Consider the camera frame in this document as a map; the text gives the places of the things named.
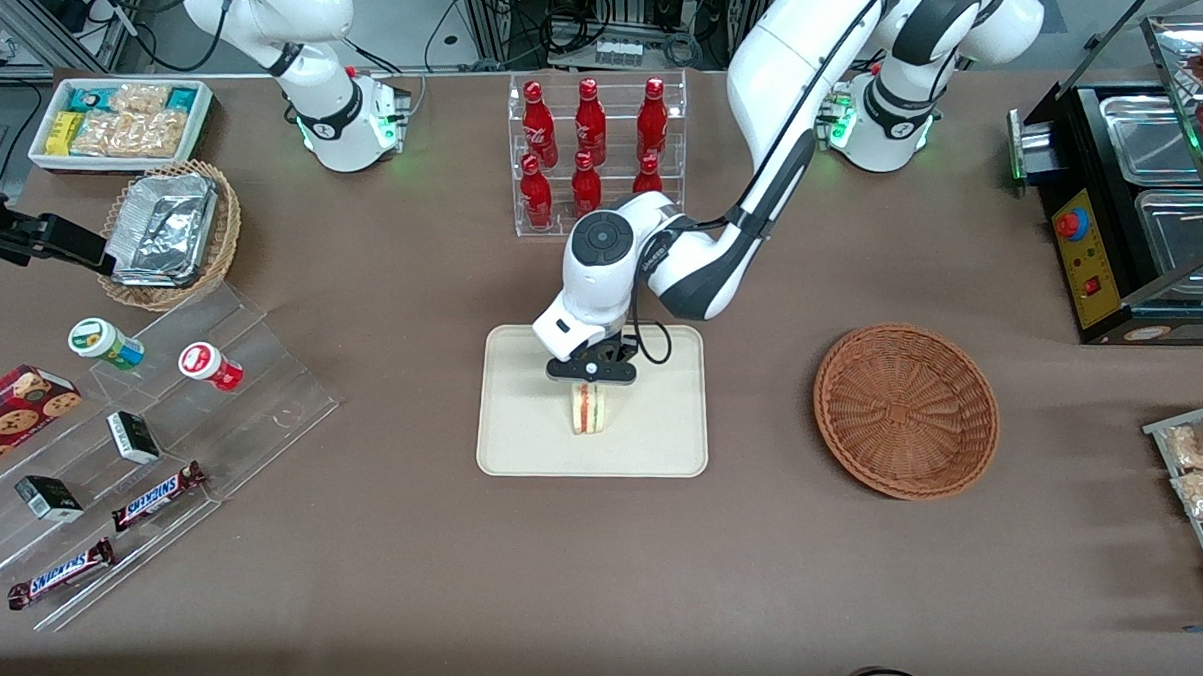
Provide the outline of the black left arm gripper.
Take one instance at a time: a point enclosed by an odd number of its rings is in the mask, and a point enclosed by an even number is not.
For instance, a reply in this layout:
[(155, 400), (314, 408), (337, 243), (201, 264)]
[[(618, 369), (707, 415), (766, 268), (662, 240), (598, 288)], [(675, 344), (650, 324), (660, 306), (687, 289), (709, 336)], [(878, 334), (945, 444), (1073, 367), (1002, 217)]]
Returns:
[(579, 346), (568, 360), (550, 358), (546, 376), (565, 383), (569, 395), (574, 393), (574, 383), (586, 383), (606, 385), (605, 396), (612, 396), (614, 385), (628, 386), (636, 380), (638, 368), (632, 363), (638, 354), (636, 339), (635, 334), (618, 334), (592, 346)]

